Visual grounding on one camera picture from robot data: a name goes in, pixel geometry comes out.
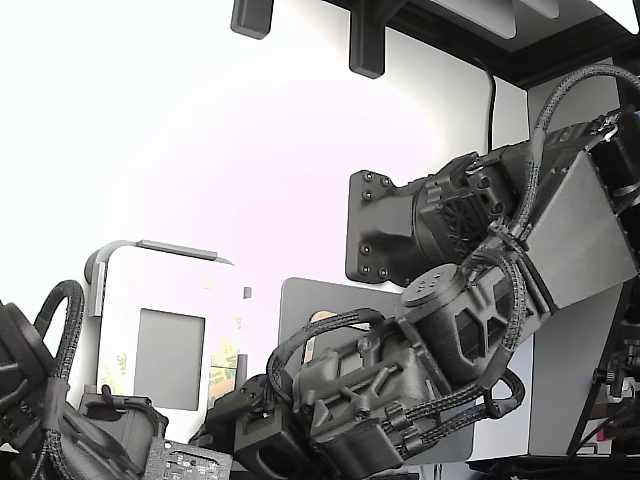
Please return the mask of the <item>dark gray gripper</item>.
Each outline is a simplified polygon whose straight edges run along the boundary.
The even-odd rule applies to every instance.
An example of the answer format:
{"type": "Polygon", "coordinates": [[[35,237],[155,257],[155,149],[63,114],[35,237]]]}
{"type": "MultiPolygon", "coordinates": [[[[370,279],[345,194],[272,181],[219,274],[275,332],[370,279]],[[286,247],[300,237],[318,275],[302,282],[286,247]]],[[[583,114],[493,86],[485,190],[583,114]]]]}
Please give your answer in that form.
{"type": "Polygon", "coordinates": [[[357,318],[311,322],[279,345],[264,374],[235,394],[235,419],[206,419],[188,444],[234,457],[260,479],[366,479],[429,447],[444,372],[404,319],[365,318],[368,331],[288,373],[293,354],[357,318]]]}

